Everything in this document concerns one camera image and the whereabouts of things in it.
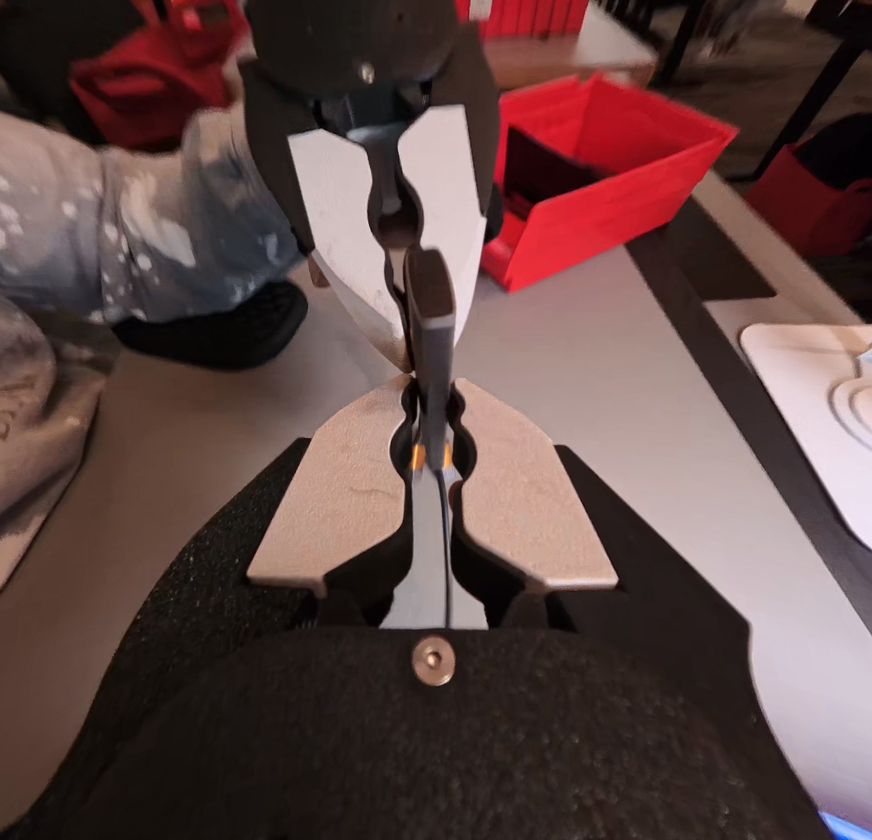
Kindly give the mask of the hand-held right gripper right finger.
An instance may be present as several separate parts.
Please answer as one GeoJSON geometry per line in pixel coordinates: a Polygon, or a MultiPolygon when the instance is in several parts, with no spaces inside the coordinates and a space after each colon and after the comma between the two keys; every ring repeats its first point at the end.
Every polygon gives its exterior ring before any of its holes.
{"type": "Polygon", "coordinates": [[[612,592],[618,573],[555,444],[468,379],[450,400],[451,572],[499,626],[519,595],[612,592]]]}

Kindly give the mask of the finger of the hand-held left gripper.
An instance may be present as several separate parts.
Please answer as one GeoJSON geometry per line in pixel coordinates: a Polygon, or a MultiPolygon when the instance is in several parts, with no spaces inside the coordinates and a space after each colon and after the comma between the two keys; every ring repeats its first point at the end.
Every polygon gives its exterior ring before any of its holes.
{"type": "Polygon", "coordinates": [[[437,106],[420,115],[398,139],[398,161],[420,206],[420,246],[439,251],[446,262],[459,341],[474,300],[486,229],[465,108],[437,106]]]}
{"type": "Polygon", "coordinates": [[[315,263],[369,343],[399,371],[410,372],[389,258],[370,225],[373,177],[365,149],[324,129],[289,136],[288,145],[315,263]]]}

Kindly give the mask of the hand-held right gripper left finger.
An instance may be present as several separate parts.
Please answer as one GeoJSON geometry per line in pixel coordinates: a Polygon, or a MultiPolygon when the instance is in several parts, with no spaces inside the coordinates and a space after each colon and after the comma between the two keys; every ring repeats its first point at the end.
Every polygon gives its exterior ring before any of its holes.
{"type": "Polygon", "coordinates": [[[411,570],[417,388],[396,376],[314,433],[247,569],[252,584],[347,598],[386,620],[411,570]]]}

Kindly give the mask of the short grey usb adapter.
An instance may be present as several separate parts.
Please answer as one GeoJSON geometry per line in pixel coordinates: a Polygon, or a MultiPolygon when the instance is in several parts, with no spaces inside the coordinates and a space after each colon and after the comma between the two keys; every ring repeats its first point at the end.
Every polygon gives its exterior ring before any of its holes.
{"type": "Polygon", "coordinates": [[[444,469],[452,388],[456,307],[446,262],[438,250],[410,248],[403,267],[411,362],[420,397],[426,462],[444,469]]]}

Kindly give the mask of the red plastic bin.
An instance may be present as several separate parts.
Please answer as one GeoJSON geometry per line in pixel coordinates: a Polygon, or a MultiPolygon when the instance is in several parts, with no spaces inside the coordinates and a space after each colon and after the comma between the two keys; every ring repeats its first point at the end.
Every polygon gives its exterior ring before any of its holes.
{"type": "Polygon", "coordinates": [[[495,172],[504,217],[481,270],[517,292],[669,224],[737,134],[732,124],[602,74],[504,94],[495,172]],[[511,126],[612,176],[539,203],[522,222],[502,192],[511,126]]]}

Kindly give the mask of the person's left forearm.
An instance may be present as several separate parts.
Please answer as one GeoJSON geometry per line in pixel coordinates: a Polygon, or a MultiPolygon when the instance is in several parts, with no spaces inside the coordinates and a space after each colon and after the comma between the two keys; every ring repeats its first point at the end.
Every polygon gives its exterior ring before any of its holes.
{"type": "Polygon", "coordinates": [[[2,327],[25,310],[175,321],[288,279],[303,254],[245,125],[242,104],[202,111],[178,150],[155,155],[3,114],[2,327]]]}

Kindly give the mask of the black bin divider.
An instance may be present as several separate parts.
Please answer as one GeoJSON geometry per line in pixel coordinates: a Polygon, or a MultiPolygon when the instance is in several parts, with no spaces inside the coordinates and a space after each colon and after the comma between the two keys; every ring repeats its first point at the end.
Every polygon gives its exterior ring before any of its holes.
{"type": "Polygon", "coordinates": [[[580,163],[549,148],[515,126],[507,131],[506,149],[502,188],[504,206],[522,222],[528,221],[531,211],[539,203],[612,176],[602,167],[580,163]]]}

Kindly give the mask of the black mesh cushion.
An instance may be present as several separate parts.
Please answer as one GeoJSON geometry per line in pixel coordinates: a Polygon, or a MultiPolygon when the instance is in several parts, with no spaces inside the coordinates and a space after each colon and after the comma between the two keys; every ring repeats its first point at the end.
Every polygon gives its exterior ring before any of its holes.
{"type": "Polygon", "coordinates": [[[302,290],[269,283],[231,311],[166,323],[129,319],[113,326],[127,349],[175,364],[242,372],[274,360],[295,337],[308,313],[302,290]]]}

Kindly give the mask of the long red ribbed bin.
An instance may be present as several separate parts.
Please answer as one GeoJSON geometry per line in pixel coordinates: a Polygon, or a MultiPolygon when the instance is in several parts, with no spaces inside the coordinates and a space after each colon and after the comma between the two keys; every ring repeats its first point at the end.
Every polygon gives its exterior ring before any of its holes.
{"type": "Polygon", "coordinates": [[[455,0],[459,18],[481,39],[538,39],[579,35],[590,0],[455,0]]]}

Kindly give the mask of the red tote bag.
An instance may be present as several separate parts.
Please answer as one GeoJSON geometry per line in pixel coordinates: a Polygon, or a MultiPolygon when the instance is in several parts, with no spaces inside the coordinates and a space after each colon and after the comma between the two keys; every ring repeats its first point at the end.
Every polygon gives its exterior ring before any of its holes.
{"type": "Polygon", "coordinates": [[[237,0],[133,0],[145,23],[76,61],[70,86],[111,145],[162,150],[191,118],[231,105],[223,67],[248,24],[237,0]]]}

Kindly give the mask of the black-legged desk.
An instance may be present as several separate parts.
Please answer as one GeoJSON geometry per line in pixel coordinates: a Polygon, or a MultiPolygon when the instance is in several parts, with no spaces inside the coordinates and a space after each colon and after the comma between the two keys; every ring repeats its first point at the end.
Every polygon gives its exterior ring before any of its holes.
{"type": "Polygon", "coordinates": [[[871,0],[783,0],[782,10],[838,44],[772,145],[745,176],[751,183],[761,178],[781,149],[806,134],[855,62],[871,50],[871,0]]]}

